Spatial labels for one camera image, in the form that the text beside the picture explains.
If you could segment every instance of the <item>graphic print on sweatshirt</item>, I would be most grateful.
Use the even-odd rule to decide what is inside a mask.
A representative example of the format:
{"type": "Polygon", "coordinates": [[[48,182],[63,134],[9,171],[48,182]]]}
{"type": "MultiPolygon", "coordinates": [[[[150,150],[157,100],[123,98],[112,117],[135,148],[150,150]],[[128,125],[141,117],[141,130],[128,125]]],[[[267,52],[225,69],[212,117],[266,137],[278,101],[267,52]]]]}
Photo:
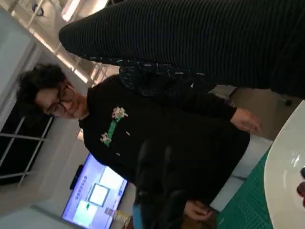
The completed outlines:
{"type": "Polygon", "coordinates": [[[101,137],[101,142],[103,142],[106,146],[109,147],[109,144],[112,140],[112,135],[114,134],[116,125],[124,117],[128,117],[124,108],[117,106],[116,108],[113,109],[113,113],[111,115],[112,122],[110,123],[110,127],[107,132],[102,134],[102,137],[101,137]]]}

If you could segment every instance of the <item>television screen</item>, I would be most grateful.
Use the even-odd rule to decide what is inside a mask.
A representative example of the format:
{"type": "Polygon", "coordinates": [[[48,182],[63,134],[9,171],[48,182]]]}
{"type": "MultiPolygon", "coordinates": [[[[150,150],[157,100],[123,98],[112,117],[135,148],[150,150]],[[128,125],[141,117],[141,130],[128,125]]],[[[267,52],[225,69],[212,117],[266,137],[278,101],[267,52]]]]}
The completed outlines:
{"type": "Polygon", "coordinates": [[[89,154],[62,218],[88,229],[108,229],[127,181],[89,154]]]}

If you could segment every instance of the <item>eyeglasses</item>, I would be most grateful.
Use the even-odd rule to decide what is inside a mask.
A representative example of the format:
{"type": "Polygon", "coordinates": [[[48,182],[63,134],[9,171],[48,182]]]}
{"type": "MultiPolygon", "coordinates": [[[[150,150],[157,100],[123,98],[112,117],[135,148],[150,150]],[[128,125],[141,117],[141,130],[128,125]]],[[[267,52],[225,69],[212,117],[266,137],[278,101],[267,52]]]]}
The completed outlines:
{"type": "Polygon", "coordinates": [[[65,88],[58,92],[58,102],[53,103],[47,109],[47,113],[55,117],[60,117],[66,112],[66,108],[62,105],[62,102],[70,102],[74,96],[74,91],[66,85],[65,88]]]}

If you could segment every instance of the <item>person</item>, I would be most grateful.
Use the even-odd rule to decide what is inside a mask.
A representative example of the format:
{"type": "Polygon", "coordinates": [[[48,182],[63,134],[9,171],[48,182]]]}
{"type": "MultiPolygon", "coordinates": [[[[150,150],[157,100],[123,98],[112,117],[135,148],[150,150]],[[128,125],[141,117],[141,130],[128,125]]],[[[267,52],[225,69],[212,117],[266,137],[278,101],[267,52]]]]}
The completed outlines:
{"type": "Polygon", "coordinates": [[[59,39],[120,66],[130,87],[154,73],[198,91],[226,84],[305,98],[304,0],[126,0],[64,26],[59,39]]]}
{"type": "Polygon", "coordinates": [[[85,97],[51,64],[21,75],[17,100],[25,114],[35,110],[78,119],[87,149],[139,193],[184,190],[188,202],[182,213],[194,219],[210,213],[198,214],[192,200],[213,204],[231,174],[246,177],[259,160],[250,146],[258,150],[266,141],[248,133],[262,131],[254,115],[213,94],[189,88],[175,100],[148,98],[112,76],[85,97]]]}

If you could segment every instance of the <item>hand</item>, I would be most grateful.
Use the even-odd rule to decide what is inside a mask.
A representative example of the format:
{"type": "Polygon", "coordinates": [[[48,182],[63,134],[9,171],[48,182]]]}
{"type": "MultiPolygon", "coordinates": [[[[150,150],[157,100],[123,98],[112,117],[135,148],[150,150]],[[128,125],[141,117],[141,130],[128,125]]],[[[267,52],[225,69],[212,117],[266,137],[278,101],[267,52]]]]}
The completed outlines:
{"type": "Polygon", "coordinates": [[[212,211],[197,206],[193,201],[186,202],[184,207],[184,213],[189,218],[194,219],[196,221],[206,221],[213,214],[212,211]]]}
{"type": "Polygon", "coordinates": [[[231,123],[233,123],[238,129],[244,130],[247,132],[262,132],[262,124],[249,111],[238,108],[231,119],[231,123]]]}

